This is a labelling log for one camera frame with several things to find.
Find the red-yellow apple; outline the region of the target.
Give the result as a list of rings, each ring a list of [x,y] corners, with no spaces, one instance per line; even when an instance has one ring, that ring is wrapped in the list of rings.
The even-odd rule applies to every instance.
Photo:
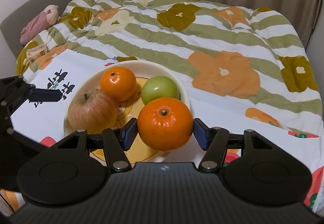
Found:
[[[89,134],[101,133],[115,125],[116,103],[101,89],[85,91],[70,103],[68,120],[74,130],[84,129]]]

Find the large orange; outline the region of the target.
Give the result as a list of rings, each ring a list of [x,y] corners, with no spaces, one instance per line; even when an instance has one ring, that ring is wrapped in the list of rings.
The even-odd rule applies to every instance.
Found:
[[[185,146],[193,133],[193,125],[193,116],[186,104],[168,97],[146,104],[137,118],[141,140],[157,151],[173,151]]]
[[[136,90],[134,73],[124,67],[109,68],[100,79],[100,89],[116,102],[128,100]]]

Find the green apple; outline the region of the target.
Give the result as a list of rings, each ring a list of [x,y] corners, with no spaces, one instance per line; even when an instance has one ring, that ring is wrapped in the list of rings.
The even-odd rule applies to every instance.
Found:
[[[141,97],[146,105],[155,99],[164,97],[180,99],[180,91],[177,84],[169,77],[154,76],[144,84]]]

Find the white fruit-print cloth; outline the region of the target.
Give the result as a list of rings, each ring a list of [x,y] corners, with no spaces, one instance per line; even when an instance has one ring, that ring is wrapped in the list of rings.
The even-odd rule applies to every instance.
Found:
[[[13,127],[36,142],[50,146],[63,137],[63,120],[77,91],[95,74],[117,65],[115,59],[101,60],[66,50],[44,70],[27,72],[23,81],[54,94],[57,103],[24,102],[13,115]],[[223,126],[233,133],[254,129],[286,150],[310,169],[312,185],[305,204],[323,214],[323,131],[294,132],[281,122],[234,99],[189,86],[189,79],[176,74],[189,96],[191,111],[207,125]]]

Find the patterned tissue pack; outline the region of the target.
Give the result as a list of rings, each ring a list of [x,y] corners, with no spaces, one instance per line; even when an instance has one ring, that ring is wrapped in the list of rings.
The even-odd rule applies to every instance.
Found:
[[[29,63],[33,63],[36,59],[44,56],[45,54],[47,54],[47,47],[45,44],[40,44],[26,51],[26,60]]]

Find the grey bed headboard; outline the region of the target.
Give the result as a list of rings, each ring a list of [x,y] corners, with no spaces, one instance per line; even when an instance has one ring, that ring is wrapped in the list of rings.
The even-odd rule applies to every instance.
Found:
[[[50,4],[57,5],[59,15],[62,15],[70,1],[72,0],[29,0],[3,19],[1,33],[14,56],[18,57],[22,50],[20,35],[27,23]]]

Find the pink plush toy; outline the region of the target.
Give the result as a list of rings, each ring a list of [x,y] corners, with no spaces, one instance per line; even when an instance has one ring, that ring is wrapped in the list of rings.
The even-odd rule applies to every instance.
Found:
[[[21,31],[20,43],[28,44],[40,32],[47,30],[57,23],[59,20],[59,12],[57,5],[48,5],[36,17],[34,17]]]

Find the striped floral quilt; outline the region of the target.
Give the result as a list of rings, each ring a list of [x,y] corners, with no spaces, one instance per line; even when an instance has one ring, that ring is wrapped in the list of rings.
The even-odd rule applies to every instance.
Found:
[[[182,82],[236,103],[247,117],[294,132],[323,134],[319,88],[289,20],[267,7],[249,9],[203,0],[72,0],[62,16],[19,53],[45,45],[99,59],[160,64]]]

